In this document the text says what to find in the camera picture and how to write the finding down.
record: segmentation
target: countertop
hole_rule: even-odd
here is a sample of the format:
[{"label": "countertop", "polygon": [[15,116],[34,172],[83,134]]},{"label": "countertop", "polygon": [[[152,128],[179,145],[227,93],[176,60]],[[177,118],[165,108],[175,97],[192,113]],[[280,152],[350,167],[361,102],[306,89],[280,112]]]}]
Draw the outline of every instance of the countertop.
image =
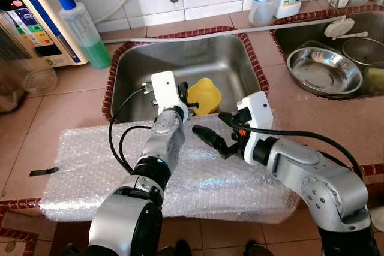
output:
[{"label": "countertop", "polygon": [[[322,10],[325,5],[309,1],[301,11]],[[151,37],[213,26],[247,28],[248,12],[108,32],[102,37]],[[350,101],[317,97],[292,80],[269,32],[248,37],[270,85],[268,100],[276,128],[326,135],[350,150],[360,165],[384,163],[384,97]],[[108,49],[113,53],[119,46],[111,44]],[[18,109],[0,114],[0,201],[42,197],[49,176],[29,177],[29,172],[54,166],[61,131],[107,124],[101,106],[108,70],[82,65],[57,68],[56,72],[59,81],[54,91],[27,95]],[[344,159],[317,140],[296,140]],[[366,177],[365,181],[384,182],[384,175]]]}]

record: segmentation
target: black strap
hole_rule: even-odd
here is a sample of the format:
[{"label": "black strap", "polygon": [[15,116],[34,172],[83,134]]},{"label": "black strap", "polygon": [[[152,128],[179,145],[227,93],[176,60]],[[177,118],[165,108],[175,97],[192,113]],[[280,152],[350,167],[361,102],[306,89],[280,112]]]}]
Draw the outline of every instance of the black strap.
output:
[{"label": "black strap", "polygon": [[57,172],[57,171],[59,171],[59,167],[57,167],[57,166],[54,168],[51,168],[51,169],[34,170],[34,171],[30,172],[29,177],[48,175],[48,174],[52,174],[52,173]]}]

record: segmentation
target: stainless steel sink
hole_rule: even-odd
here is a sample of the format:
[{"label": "stainless steel sink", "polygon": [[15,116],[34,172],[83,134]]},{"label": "stainless steel sink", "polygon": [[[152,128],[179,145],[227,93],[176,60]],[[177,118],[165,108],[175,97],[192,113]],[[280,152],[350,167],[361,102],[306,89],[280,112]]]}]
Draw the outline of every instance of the stainless steel sink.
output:
[{"label": "stainless steel sink", "polygon": [[[368,31],[369,38],[384,43],[384,12],[370,11],[355,13],[348,15],[348,17],[351,17],[355,21],[355,25],[348,34]],[[326,37],[324,35],[324,30],[327,26],[328,23],[324,23],[319,25],[277,29],[275,35],[286,55],[290,54],[309,40],[316,40],[341,52],[343,44],[347,39],[332,40],[331,38]]]},{"label": "stainless steel sink", "polygon": [[[179,43],[152,43],[125,52],[116,72],[112,97],[112,114],[151,74],[172,70],[176,82],[188,86],[209,77],[221,92],[219,110],[235,111],[244,96],[260,90],[251,61],[242,41],[234,35]],[[119,122],[153,119],[157,107],[151,103],[153,93],[138,94],[117,117]]]}]

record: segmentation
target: floor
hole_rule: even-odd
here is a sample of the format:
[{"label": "floor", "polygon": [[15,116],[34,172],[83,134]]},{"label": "floor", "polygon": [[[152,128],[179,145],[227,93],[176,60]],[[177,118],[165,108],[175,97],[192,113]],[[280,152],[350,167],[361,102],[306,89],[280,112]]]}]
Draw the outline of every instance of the floor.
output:
[{"label": "floor", "polygon": [[[306,2],[302,12],[321,10],[324,6],[322,1]],[[236,20],[242,20],[247,25],[245,13],[233,13],[182,24],[135,29],[130,36],[150,37],[192,30],[202,25],[233,26]],[[111,34],[104,34],[104,37],[111,37]],[[109,49],[112,52],[118,46],[119,44],[111,45]],[[279,64],[281,57],[276,53],[268,53],[264,60],[270,64]],[[31,170],[51,168],[47,165],[51,165],[55,159],[61,131],[107,123],[101,114],[101,103],[108,70],[99,71],[84,65],[60,68],[56,72],[59,82],[54,91],[45,95],[27,95],[18,109],[0,115],[0,200],[41,197],[46,179],[28,178],[28,174]],[[16,215],[13,224],[19,225],[24,218]],[[55,239],[56,224],[44,218],[39,218],[39,224],[33,224],[37,221],[36,217],[30,218],[24,225],[39,235],[35,256],[48,256]],[[381,252],[384,252],[384,233],[377,231],[375,235]],[[276,256],[320,255],[321,247],[317,228],[304,207],[279,225],[187,218],[165,219],[160,246],[172,246],[179,238],[189,242],[194,256],[242,255],[245,244],[251,239],[266,244]],[[17,242],[12,252],[5,252],[11,250],[13,244],[10,243],[12,241],[9,239],[0,238],[0,256],[21,255],[24,242]]]}]

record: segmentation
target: stainless steel bowl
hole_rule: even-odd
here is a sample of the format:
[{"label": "stainless steel bowl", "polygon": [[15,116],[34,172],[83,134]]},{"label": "stainless steel bowl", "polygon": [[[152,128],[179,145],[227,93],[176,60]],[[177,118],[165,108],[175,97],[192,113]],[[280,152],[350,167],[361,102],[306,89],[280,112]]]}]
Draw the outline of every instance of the stainless steel bowl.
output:
[{"label": "stainless steel bowl", "polygon": [[352,38],[344,42],[343,54],[365,70],[368,65],[384,61],[384,44],[371,38]]},{"label": "stainless steel bowl", "polygon": [[287,65],[298,85],[318,95],[347,97],[363,82],[360,69],[351,60],[323,48],[295,50]]}]

